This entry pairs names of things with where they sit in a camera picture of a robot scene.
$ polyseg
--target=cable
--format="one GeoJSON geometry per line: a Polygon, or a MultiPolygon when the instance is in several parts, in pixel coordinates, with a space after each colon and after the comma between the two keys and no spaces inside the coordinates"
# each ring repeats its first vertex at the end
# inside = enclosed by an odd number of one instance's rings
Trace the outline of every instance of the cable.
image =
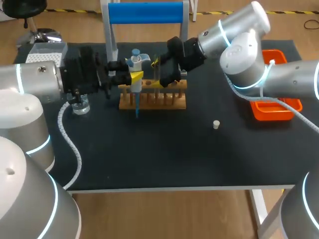
{"type": "Polygon", "coordinates": [[[317,127],[314,123],[312,123],[309,119],[307,119],[306,117],[304,117],[300,112],[296,111],[294,108],[292,108],[291,106],[287,105],[285,102],[282,102],[280,100],[278,100],[277,98],[271,98],[271,97],[250,97],[250,96],[245,96],[242,95],[241,93],[239,93],[233,83],[230,81],[230,79],[227,77],[227,75],[224,73],[227,82],[230,86],[230,88],[232,89],[232,91],[239,96],[240,98],[243,98],[245,100],[248,101],[271,101],[271,102],[276,102],[280,105],[282,105],[283,107],[287,108],[288,110],[290,110],[291,112],[293,112],[296,116],[298,116],[303,122],[305,122],[310,128],[312,128],[315,132],[319,133],[319,127],[317,127]]]}
{"type": "Polygon", "coordinates": [[[315,19],[310,19],[310,20],[308,20],[308,21],[305,21],[305,23],[304,23],[304,28],[305,28],[305,29],[307,29],[307,30],[317,30],[317,29],[319,29],[319,27],[314,27],[314,28],[312,28],[312,27],[307,27],[306,24],[307,24],[307,22],[310,22],[310,21],[314,21],[314,22],[316,22],[316,23],[319,24],[319,21],[317,21],[317,20],[315,20],[315,19]]]}
{"type": "Polygon", "coordinates": [[[59,114],[58,114],[58,126],[59,126],[59,130],[63,136],[63,138],[65,139],[65,141],[68,143],[68,145],[71,147],[71,149],[73,150],[76,159],[77,159],[77,168],[75,171],[75,174],[73,176],[73,178],[70,180],[70,182],[68,182],[63,189],[67,190],[69,187],[71,187],[71,185],[75,182],[75,180],[79,177],[80,172],[81,172],[81,168],[82,168],[82,158],[80,155],[79,150],[77,149],[77,147],[74,145],[74,143],[72,142],[72,140],[69,138],[69,136],[67,135],[67,133],[65,132],[65,129],[63,127],[63,114],[66,110],[66,108],[68,108],[70,106],[70,104],[68,102],[65,102],[64,105],[61,107],[59,114]]]}

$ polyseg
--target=white cable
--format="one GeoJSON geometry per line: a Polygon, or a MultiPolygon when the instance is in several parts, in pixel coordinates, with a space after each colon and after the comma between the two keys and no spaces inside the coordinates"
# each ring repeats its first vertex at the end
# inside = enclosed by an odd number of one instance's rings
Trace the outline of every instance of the white cable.
{"type": "Polygon", "coordinates": [[[233,90],[233,92],[239,96],[240,98],[243,98],[245,100],[248,101],[269,101],[269,102],[276,102],[280,105],[282,105],[283,107],[287,108],[288,110],[290,110],[291,112],[293,112],[296,116],[298,116],[303,122],[305,122],[310,128],[312,128],[315,132],[319,133],[319,127],[317,127],[314,123],[312,123],[309,119],[307,119],[306,117],[304,117],[300,112],[296,111],[294,108],[292,108],[291,106],[287,105],[285,102],[282,102],[280,100],[278,100],[277,98],[271,98],[271,97],[250,97],[250,96],[245,96],[242,95],[241,93],[239,93],[233,83],[230,81],[230,79],[227,77],[227,75],[224,73],[227,82],[230,86],[230,88],[233,90]]]}
{"type": "Polygon", "coordinates": [[[58,114],[58,126],[59,126],[59,130],[63,136],[63,138],[65,139],[65,141],[68,143],[68,145],[71,147],[71,149],[73,150],[76,159],[77,159],[77,168],[75,171],[75,174],[73,176],[73,178],[70,180],[70,182],[68,182],[63,189],[67,190],[69,187],[71,187],[71,185],[75,182],[75,180],[79,177],[80,172],[81,172],[81,168],[82,168],[82,158],[80,155],[79,150],[76,148],[76,146],[74,145],[74,143],[72,142],[72,140],[69,138],[69,136],[67,135],[67,133],[65,132],[65,129],[63,127],[63,123],[62,123],[62,119],[63,119],[63,114],[65,112],[65,109],[68,108],[70,106],[70,104],[68,102],[66,102],[60,109],[59,114],[58,114]]]}

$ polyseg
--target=black table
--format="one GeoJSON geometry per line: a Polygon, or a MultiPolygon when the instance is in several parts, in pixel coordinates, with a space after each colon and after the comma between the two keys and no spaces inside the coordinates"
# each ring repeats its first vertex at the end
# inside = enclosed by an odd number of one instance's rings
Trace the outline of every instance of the black table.
{"type": "MultiPolygon", "coordinates": [[[[79,46],[90,45],[105,54],[105,44],[68,44],[67,58],[79,46]]],[[[288,61],[300,60],[292,41],[263,41],[263,49],[280,49],[288,61]]],[[[166,52],[165,43],[119,43],[119,57],[131,49],[154,57],[166,52]]],[[[20,49],[16,63],[25,62],[30,46],[20,49]]],[[[153,78],[149,66],[145,78],[153,78]]],[[[120,92],[112,99],[89,96],[91,110],[77,116],[68,108],[64,127],[78,147],[83,167],[71,191],[115,189],[167,190],[251,189],[294,185],[317,161],[318,135],[297,117],[290,122],[258,122],[248,102],[230,90],[219,60],[189,72],[187,109],[180,111],[119,110],[120,92]],[[219,120],[218,130],[212,122],[219,120]]],[[[76,158],[57,127],[65,99],[44,105],[56,163],[51,175],[65,185],[76,170],[76,158]]],[[[319,104],[302,100],[302,113],[319,119],[319,104]]]]}

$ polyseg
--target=small white cap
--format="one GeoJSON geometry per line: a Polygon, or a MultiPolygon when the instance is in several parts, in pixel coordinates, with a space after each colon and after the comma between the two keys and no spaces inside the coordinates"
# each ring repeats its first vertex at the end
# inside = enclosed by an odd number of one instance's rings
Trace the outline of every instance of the small white cap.
{"type": "Polygon", "coordinates": [[[257,1],[251,2],[251,5],[253,6],[255,13],[260,19],[260,23],[263,27],[264,33],[267,34],[268,32],[270,32],[270,23],[265,10],[257,1]]]}
{"type": "Polygon", "coordinates": [[[251,67],[258,56],[256,31],[244,32],[233,39],[221,54],[219,63],[227,75],[236,75],[251,67]]]}
{"type": "Polygon", "coordinates": [[[43,113],[37,97],[11,90],[0,90],[0,109],[0,128],[15,128],[29,124],[43,113]]]}
{"type": "Polygon", "coordinates": [[[22,149],[12,141],[0,137],[0,221],[9,211],[26,175],[26,161],[22,149]]]}
{"type": "Polygon", "coordinates": [[[219,125],[220,125],[220,122],[218,120],[214,120],[213,122],[214,129],[218,129],[219,125]]]}

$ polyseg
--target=white bottle cap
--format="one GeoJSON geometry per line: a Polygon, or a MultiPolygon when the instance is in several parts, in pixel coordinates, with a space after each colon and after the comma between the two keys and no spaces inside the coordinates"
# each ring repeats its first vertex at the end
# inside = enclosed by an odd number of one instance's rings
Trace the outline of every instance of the white bottle cap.
{"type": "Polygon", "coordinates": [[[218,120],[214,120],[213,122],[214,129],[218,129],[219,125],[220,125],[220,122],[218,120]]]}

